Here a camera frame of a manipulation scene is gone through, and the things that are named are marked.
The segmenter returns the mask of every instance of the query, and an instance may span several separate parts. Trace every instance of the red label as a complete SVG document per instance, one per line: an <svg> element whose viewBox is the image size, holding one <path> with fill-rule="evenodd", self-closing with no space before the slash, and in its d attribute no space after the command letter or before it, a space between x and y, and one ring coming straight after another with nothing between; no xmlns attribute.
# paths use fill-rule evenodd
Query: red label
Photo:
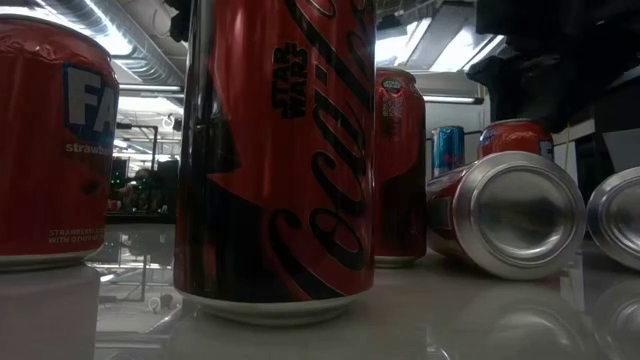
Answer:
<svg viewBox="0 0 640 360"><path fill-rule="evenodd" d="M427 184L427 213L429 247L435 252L468 259L458 242L454 226L453 199L470 167L448 172Z"/></svg>
<svg viewBox="0 0 640 360"><path fill-rule="evenodd" d="M0 33L0 256L98 249L118 96L108 59L43 24Z"/></svg>
<svg viewBox="0 0 640 360"><path fill-rule="evenodd" d="M177 286L242 302L368 289L373 3L222 0L214 14L214 48L192 64L208 62L216 106L188 124Z"/></svg>
<svg viewBox="0 0 640 360"><path fill-rule="evenodd" d="M553 137L537 121L508 121L490 125L480 137L479 158L505 151L524 151L553 161Z"/></svg>
<svg viewBox="0 0 640 360"><path fill-rule="evenodd" d="M373 236L376 256L426 253L425 106L410 74L379 70Z"/></svg>

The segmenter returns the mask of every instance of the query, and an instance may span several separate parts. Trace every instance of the can bottom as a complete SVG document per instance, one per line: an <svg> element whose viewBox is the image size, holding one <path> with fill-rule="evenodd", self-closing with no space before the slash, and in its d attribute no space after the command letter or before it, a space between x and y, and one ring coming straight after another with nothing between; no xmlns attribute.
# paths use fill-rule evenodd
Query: can bottom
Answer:
<svg viewBox="0 0 640 360"><path fill-rule="evenodd" d="M401 269L412 267L422 256L376 256L376 268Z"/></svg>
<svg viewBox="0 0 640 360"><path fill-rule="evenodd" d="M82 263L84 259L96 251L98 249L55 255L0 256L0 272L41 270L76 265Z"/></svg>
<svg viewBox="0 0 640 360"><path fill-rule="evenodd" d="M178 292L185 299L200 305L204 312L227 320L262 326L296 326L330 320L345 313L358 296L290 303L252 304L208 299L180 290Z"/></svg>

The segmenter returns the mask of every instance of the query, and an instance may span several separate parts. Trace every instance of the aluminum can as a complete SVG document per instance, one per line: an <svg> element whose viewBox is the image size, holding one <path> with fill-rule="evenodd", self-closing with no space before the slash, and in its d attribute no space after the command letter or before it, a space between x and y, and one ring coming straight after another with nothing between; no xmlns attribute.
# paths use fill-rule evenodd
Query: aluminum can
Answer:
<svg viewBox="0 0 640 360"><path fill-rule="evenodd" d="M240 322L339 315L373 283L374 2L192 14L175 285Z"/></svg>
<svg viewBox="0 0 640 360"><path fill-rule="evenodd" d="M433 129L431 146L432 177L464 166L464 128L447 126Z"/></svg>
<svg viewBox="0 0 640 360"><path fill-rule="evenodd" d="M377 267L404 267L426 244L425 106L410 73L376 76L373 240Z"/></svg>
<svg viewBox="0 0 640 360"><path fill-rule="evenodd" d="M482 132L478 159L504 151L529 152L553 161L553 136L536 120L498 121Z"/></svg>
<svg viewBox="0 0 640 360"><path fill-rule="evenodd" d="M640 168L606 179L593 192L588 226L593 240L610 257L640 270Z"/></svg>
<svg viewBox="0 0 640 360"><path fill-rule="evenodd" d="M493 154L427 184L429 246L511 280L546 277L582 243L586 211L562 168L524 152Z"/></svg>
<svg viewBox="0 0 640 360"><path fill-rule="evenodd" d="M79 262L104 240L119 86L109 53L0 15L0 270Z"/></svg>

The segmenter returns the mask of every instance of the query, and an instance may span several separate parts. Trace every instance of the white table surface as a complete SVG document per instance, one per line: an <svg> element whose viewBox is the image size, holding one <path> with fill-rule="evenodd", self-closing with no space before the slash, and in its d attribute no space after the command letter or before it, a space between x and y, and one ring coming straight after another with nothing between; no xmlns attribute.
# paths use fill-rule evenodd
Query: white table surface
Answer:
<svg viewBox="0 0 640 360"><path fill-rule="evenodd" d="M109 231L128 245L142 236L161 244L153 251L172 248L170 226ZM280 329L200 312L183 303L171 270L159 265L147 270L142 298L142 256L129 249L119 265L97 270L0 275L0 359L640 358L640 274L592 244L565 271L534 283L430 254L412 269L377 271L374 288L341 318ZM159 308L162 295L172 301Z"/></svg>

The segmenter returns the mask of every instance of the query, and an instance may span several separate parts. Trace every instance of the blue can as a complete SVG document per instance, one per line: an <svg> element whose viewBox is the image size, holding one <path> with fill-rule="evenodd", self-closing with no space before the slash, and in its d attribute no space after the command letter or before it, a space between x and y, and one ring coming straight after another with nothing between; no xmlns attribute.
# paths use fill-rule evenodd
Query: blue can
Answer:
<svg viewBox="0 0 640 360"><path fill-rule="evenodd" d="M431 133L433 177L464 166L464 128L447 126Z"/></svg>

